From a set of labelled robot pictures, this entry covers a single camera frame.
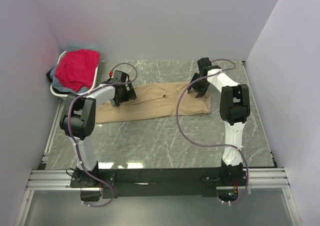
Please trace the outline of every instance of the folded cloth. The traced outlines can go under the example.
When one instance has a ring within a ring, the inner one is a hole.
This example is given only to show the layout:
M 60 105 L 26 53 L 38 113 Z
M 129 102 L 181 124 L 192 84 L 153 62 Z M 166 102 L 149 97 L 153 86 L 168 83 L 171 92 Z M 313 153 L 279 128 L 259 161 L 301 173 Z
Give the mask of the folded cloth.
M 134 88 L 136 100 L 122 103 L 119 107 L 112 107 L 109 101 L 102 104 L 97 108 L 95 122 L 101 124 L 176 115 L 177 102 L 188 84 L 189 82 L 177 82 L 137 86 Z M 179 106 L 179 115 L 210 113 L 210 95 L 206 94 L 202 98 L 196 98 L 196 95 L 194 91 L 184 94 Z
M 78 92 L 82 87 L 91 88 L 100 54 L 97 51 L 81 49 L 70 51 L 61 59 L 55 76 L 67 88 Z

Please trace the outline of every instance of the red cloth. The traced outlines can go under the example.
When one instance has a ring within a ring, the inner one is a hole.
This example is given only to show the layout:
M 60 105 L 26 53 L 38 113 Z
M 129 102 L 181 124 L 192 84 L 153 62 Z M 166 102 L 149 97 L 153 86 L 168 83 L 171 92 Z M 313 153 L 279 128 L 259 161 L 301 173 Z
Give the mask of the red cloth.
M 78 92 L 82 87 L 91 88 L 100 54 L 93 50 L 67 52 L 56 69 L 55 76 L 67 88 Z

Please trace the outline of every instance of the glass panel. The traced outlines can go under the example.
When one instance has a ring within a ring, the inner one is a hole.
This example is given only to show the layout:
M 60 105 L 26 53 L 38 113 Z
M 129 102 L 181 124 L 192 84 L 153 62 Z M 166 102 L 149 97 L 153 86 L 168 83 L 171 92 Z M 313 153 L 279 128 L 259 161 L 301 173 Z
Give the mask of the glass panel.
M 35 192 L 26 226 L 291 226 L 281 189 L 252 189 L 232 205 L 201 196 L 115 199 L 88 208 L 75 191 Z

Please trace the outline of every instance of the blue cloth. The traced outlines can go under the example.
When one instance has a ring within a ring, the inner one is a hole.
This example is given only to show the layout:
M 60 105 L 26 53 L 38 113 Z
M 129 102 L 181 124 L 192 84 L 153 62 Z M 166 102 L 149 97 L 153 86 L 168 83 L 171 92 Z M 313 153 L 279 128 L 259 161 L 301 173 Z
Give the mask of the blue cloth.
M 95 51 L 98 51 L 98 48 L 95 47 L 95 46 L 89 46 L 89 45 L 85 45 L 85 44 L 81 44 L 81 43 L 70 43 L 68 45 L 68 49 L 67 51 L 77 51 L 77 50 L 81 50 L 81 49 L 86 49 L 86 50 L 95 50 Z M 70 88 L 66 88 L 64 87 L 60 81 L 56 78 L 56 70 L 57 70 L 57 67 L 58 67 L 58 64 L 52 69 L 52 71 L 50 72 L 50 78 L 52 79 L 52 87 L 58 91 L 61 91 L 61 92 L 65 92 L 65 93 L 69 93 L 69 92 L 73 92 L 75 93 L 73 90 L 71 90 Z M 80 91 L 76 92 L 77 94 L 80 94 L 80 93 L 85 93 L 86 91 L 88 91 L 89 88 L 87 87 L 82 87 L 80 89 Z

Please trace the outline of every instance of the clothing pile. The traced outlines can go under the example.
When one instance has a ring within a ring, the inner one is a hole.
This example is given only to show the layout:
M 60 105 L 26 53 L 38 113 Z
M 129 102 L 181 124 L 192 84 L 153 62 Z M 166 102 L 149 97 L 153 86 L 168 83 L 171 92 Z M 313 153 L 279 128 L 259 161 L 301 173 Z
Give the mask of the clothing pile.
M 57 94 L 84 93 L 92 87 L 99 60 L 95 50 L 68 51 L 46 76 Z

